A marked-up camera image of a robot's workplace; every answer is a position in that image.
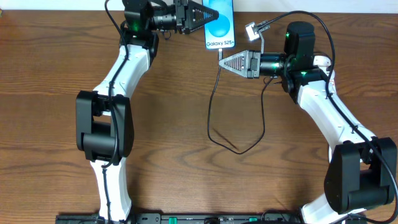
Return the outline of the blue Galaxy smartphone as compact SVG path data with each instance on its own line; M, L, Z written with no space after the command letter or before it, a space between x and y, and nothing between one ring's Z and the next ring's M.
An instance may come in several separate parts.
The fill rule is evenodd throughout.
M233 0L202 0L202 4L219 13L217 20L205 24L206 49L235 47Z

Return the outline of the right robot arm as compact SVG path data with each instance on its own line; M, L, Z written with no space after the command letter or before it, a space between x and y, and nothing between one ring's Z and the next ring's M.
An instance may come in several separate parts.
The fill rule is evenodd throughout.
M336 94L332 61L321 55L245 50L219 66L244 78L280 77L294 103L314 120L329 145L324 193L300 210L304 223L372 220L365 210L397 202L397 146L365 128Z

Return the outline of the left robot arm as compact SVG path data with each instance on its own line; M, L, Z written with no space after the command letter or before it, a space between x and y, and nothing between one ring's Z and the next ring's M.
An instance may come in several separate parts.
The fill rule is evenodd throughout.
M195 1L123 0L125 20L116 24L119 54L105 79L76 97L76 144L98 183L100 210L90 223L127 223L126 159L134 142L131 98L157 56L159 32L190 34L219 18Z

